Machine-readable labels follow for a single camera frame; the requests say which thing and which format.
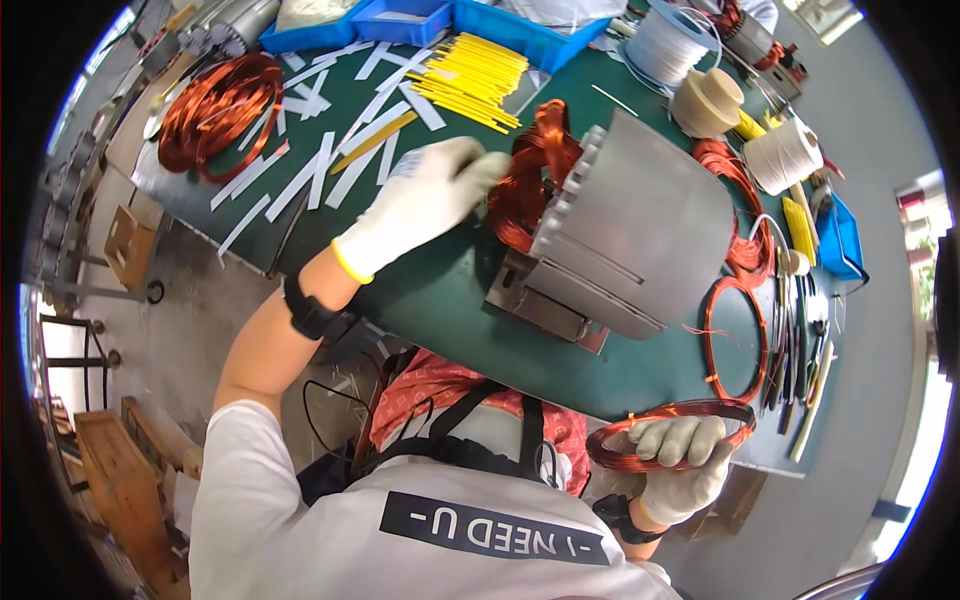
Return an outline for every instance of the smartwatch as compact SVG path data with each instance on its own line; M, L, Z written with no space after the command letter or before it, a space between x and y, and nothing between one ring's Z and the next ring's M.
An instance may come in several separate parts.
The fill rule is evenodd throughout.
M300 288L300 271L283 279L280 295L287 303L293 317L290 325L303 336L314 342L326 334L343 313L325 308L313 296L304 296Z
M637 529L630 520L630 500L623 494L612 493L600 498L593 503L593 511L608 527L620 530L620 538L627 543L650 543L666 533L665 529L657 533Z

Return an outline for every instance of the spool of white wire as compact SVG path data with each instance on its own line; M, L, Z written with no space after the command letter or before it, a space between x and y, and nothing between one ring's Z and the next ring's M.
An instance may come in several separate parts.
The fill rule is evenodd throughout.
M771 196L824 166L816 133L798 117L744 144L743 156L756 182Z
M708 19L660 0L650 0L650 9L640 21L636 35L624 45L628 66L674 90L708 51L717 53L719 63L720 43L707 33L711 29L715 32Z

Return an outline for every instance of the tape roll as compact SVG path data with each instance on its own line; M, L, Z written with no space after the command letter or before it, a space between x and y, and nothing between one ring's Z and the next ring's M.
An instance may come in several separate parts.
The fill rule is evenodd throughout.
M743 155L756 182L771 196L824 166L817 134L798 117L744 144Z
M690 71L677 90L670 113L690 137L708 138L740 124L743 91L730 75L718 68L707 73Z

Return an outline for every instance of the hand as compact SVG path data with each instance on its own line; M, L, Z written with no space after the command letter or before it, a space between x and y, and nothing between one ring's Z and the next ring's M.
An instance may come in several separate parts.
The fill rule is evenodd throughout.
M637 456L644 460L657 458L667 467L647 473L647 487L640 495L642 511L652 521L662 525L686 521L720 495L733 446L721 442L726 426L719 417L639 422L627 437L636 442ZM696 468L669 469L685 455Z
M454 137L400 158L365 213L331 246L361 283L404 253L464 220L510 167L472 137Z

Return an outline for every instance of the yellow glove cuff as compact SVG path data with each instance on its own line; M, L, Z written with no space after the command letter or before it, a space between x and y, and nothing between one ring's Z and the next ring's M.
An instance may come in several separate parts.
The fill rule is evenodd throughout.
M347 272L347 275L353 277L363 285L366 285L371 281L373 281L373 276L362 276L356 271L354 271L353 268L349 266L349 264L347 264L343 255L340 254L340 249L337 247L338 239L339 238L336 238L336 237L333 238L333 241L330 242L330 248L333 249L333 255L337 257L337 262L340 263L340 266L343 267L344 271Z

